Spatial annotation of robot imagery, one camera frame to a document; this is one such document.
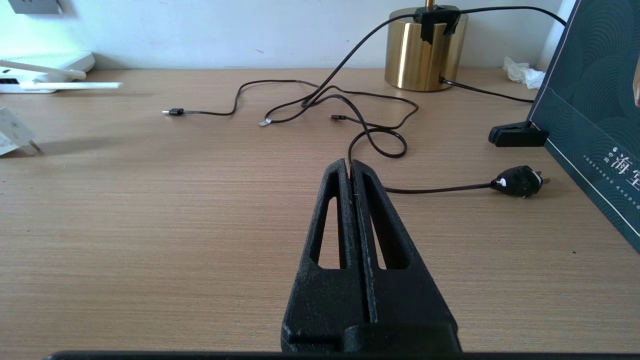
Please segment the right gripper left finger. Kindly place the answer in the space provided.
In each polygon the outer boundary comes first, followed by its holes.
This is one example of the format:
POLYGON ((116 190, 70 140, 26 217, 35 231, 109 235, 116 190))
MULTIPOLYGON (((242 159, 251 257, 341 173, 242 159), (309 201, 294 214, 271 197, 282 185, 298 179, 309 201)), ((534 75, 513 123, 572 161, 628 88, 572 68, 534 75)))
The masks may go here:
POLYGON ((361 240, 343 159, 324 171, 281 326, 285 352, 341 352, 343 333, 370 318, 363 288, 361 240), (319 265, 329 203, 336 200, 338 269, 319 265))

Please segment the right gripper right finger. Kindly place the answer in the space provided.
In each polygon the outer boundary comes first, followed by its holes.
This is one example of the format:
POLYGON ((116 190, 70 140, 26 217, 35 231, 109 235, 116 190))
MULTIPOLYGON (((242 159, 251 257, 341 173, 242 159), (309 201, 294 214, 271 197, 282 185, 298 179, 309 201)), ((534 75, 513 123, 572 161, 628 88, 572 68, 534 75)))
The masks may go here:
POLYGON ((368 321, 458 325, 375 171, 352 162, 351 184, 368 321))

